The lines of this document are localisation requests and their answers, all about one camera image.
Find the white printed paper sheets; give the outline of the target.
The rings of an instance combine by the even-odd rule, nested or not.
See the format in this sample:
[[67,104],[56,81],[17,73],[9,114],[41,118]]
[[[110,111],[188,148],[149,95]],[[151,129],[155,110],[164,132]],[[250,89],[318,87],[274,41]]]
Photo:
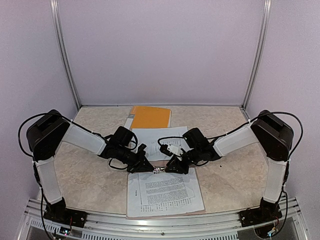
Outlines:
[[[170,128],[133,128],[132,132],[136,135],[139,144],[145,144],[146,158],[149,162],[170,160],[171,157],[160,152],[158,139],[164,137],[182,137],[188,131],[187,126],[170,127]],[[172,145],[179,149],[179,155],[182,150],[188,151],[190,147],[182,138],[168,138],[160,140],[163,145]]]

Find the orange file folder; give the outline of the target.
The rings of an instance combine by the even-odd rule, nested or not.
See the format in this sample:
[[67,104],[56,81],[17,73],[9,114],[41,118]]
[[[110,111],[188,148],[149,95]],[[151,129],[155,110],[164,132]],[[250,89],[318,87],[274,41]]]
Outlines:
[[124,124],[127,129],[169,128],[172,111],[168,108],[135,105]]

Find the metal clip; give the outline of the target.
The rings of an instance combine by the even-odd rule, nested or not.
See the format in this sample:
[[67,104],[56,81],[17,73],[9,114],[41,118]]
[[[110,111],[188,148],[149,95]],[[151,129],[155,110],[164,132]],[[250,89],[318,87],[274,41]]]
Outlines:
[[155,167],[152,171],[154,174],[162,174],[166,172],[166,167]]

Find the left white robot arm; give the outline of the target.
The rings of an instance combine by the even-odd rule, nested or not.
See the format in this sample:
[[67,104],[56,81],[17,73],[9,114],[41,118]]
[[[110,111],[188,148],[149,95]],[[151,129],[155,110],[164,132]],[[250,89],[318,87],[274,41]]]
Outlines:
[[55,162],[62,157],[63,147],[79,148],[104,160],[118,160],[124,165],[124,170],[131,174],[154,170],[146,157],[146,145],[139,144],[137,136],[124,126],[103,136],[55,109],[36,114],[28,121],[34,121],[26,131],[26,139],[41,194],[47,205],[45,211],[61,223],[70,218],[70,211],[60,190]]

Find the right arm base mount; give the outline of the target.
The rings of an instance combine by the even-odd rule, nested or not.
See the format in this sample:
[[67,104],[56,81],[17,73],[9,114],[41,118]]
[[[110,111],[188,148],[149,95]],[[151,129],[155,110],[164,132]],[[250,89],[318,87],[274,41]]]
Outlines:
[[247,209],[239,212],[239,218],[243,228],[274,221],[280,219],[282,216],[280,210],[271,212],[262,208]]

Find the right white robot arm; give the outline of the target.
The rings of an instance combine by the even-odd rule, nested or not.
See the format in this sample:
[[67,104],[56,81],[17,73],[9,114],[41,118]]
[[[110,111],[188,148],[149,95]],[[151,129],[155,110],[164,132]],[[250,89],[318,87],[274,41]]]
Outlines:
[[165,167],[167,173],[186,175],[190,166],[200,161],[216,161],[249,145],[259,144],[267,158],[268,173],[255,216],[260,222],[266,222],[280,210],[279,200],[289,174],[294,131],[277,117],[276,112],[263,110],[252,121],[212,141],[196,127],[188,130],[182,137],[190,150],[181,156],[174,154]]

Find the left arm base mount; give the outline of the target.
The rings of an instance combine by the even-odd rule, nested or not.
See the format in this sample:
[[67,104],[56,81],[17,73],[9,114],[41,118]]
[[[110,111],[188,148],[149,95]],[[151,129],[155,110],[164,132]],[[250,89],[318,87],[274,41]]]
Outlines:
[[43,218],[46,220],[68,225],[71,227],[84,228],[88,213],[85,211],[70,209],[66,207],[47,207]]

